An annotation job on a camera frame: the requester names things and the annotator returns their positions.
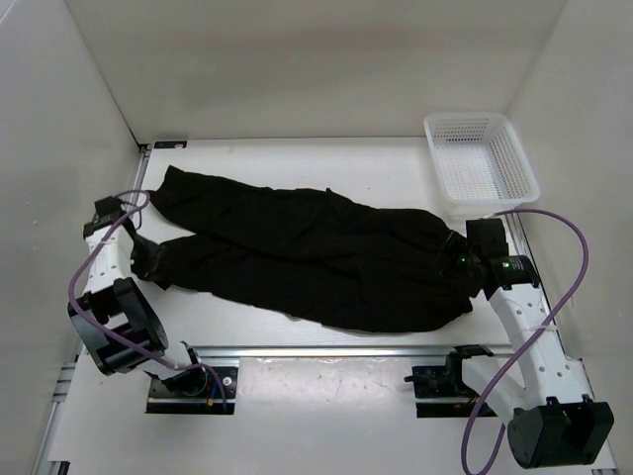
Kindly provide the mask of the black trousers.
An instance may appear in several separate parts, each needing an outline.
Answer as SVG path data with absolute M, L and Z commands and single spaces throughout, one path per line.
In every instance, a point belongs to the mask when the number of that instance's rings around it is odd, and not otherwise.
M 325 327 L 439 330 L 473 309 L 436 267 L 450 228 L 419 209 L 377 209 L 331 190 L 277 190 L 169 167 L 149 194 L 183 237 L 148 279 Z

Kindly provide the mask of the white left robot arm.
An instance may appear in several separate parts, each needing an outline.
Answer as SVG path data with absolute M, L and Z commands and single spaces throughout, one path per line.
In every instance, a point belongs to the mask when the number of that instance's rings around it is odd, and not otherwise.
M 162 247 L 138 234 L 133 219 L 122 217 L 133 204 L 120 196 L 95 202 L 84 225 L 90 262 L 84 290 L 68 304 L 68 316 L 99 371 L 110 376 L 142 371 L 167 391 L 195 397 L 210 388 L 210 373 L 197 352 L 182 341 L 169 346 L 159 317 L 137 286 L 149 277 Z

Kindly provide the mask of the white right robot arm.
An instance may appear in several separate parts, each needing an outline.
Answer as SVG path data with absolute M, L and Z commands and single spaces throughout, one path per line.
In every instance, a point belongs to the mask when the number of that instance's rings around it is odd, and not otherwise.
M 588 270 L 584 256 L 572 287 L 558 304 L 545 307 L 541 279 L 525 255 L 509 252 L 499 214 L 469 220 L 464 236 L 445 244 L 440 268 L 465 279 L 470 296 L 483 293 L 513 350 L 506 363 L 483 345 L 458 346 L 446 359 L 444 383 L 455 395 L 477 399 L 460 447 L 462 469 L 469 440 L 483 407 L 501 421 L 493 451 L 506 441 L 524 469 L 592 465 L 614 425 L 605 402 L 595 401 L 573 370 L 553 323 Z

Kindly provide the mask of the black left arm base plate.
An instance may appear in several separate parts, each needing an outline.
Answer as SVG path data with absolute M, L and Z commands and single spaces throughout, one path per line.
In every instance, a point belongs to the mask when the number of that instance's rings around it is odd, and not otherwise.
M 152 378 L 145 403 L 151 415 L 232 416 L 238 388 L 237 359 L 205 359 L 221 384 L 209 373 L 190 376 L 165 385 Z

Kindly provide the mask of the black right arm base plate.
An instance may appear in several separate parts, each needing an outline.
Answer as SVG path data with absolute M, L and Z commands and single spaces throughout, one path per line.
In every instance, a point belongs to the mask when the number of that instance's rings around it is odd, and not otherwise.
M 445 366 L 413 366 L 404 382 L 413 388 L 418 419 L 467 419 L 479 401 Z

